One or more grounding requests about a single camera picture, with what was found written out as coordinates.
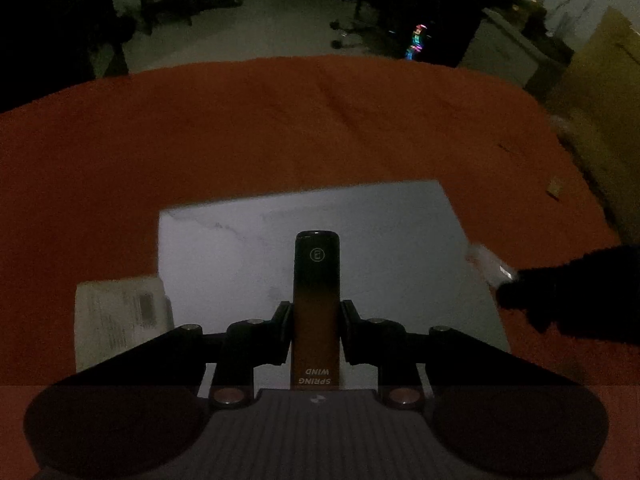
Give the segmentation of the white tissue pack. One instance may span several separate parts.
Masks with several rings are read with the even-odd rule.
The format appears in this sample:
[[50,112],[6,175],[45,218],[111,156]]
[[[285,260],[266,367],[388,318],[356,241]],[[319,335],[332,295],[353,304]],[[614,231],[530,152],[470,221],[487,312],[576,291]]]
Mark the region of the white tissue pack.
[[74,312],[78,372],[175,328],[170,301],[157,276],[77,285]]

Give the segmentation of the small white red object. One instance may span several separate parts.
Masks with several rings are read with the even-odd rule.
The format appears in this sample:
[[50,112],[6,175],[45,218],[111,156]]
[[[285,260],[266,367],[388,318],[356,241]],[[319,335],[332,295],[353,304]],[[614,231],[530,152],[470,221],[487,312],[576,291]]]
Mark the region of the small white red object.
[[472,244],[466,253],[466,260],[492,288],[512,283],[518,278],[518,272],[515,269],[508,266],[484,245]]

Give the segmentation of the red tablecloth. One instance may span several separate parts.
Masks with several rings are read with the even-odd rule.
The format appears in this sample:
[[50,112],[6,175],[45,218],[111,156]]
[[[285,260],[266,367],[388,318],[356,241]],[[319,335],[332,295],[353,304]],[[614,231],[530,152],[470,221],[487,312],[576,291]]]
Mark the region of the red tablecloth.
[[[546,193],[563,183],[560,200]],[[620,239],[544,109],[499,78],[385,58],[258,58],[87,82],[1,117],[1,474],[27,403],[75,368],[75,290],[156,270],[166,208],[437,180],[517,268]]]

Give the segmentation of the cardboard box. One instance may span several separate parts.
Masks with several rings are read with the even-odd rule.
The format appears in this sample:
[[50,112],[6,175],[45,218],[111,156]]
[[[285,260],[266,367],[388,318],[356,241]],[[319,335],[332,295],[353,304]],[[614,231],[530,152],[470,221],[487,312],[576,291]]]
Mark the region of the cardboard box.
[[620,237],[639,240],[639,32],[610,6],[547,106]]

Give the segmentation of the small cardboard scrap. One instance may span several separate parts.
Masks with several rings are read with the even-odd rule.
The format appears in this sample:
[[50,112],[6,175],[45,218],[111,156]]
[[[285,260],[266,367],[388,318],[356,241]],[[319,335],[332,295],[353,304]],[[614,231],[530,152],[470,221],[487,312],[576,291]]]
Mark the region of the small cardboard scrap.
[[548,196],[552,198],[552,200],[556,200],[557,202],[561,198],[563,183],[557,178],[553,177],[550,179],[548,186],[546,188],[546,193]]

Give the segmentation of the brown black spray bottle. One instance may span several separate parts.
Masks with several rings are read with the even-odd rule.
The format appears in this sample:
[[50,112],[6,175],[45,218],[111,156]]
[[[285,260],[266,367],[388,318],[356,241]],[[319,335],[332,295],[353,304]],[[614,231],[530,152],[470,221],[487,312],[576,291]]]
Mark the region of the brown black spray bottle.
[[340,382],[337,308],[341,301],[340,237],[331,231],[296,235],[291,388],[332,390]]

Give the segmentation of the grey cabinet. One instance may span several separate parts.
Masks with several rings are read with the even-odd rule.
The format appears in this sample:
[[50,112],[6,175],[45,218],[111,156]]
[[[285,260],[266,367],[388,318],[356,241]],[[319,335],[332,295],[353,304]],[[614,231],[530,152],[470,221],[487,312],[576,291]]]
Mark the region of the grey cabinet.
[[571,54],[544,53],[498,12],[485,9],[459,66],[501,78],[544,99],[570,66],[571,58]]

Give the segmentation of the colourful lit device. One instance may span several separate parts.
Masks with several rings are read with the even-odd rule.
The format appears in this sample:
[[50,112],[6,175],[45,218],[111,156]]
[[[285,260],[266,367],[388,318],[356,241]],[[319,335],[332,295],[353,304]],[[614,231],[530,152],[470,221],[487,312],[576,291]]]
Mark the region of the colourful lit device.
[[427,27],[423,24],[416,25],[411,34],[411,41],[406,50],[405,59],[407,61],[415,61],[424,53],[425,43],[431,36],[428,34]]

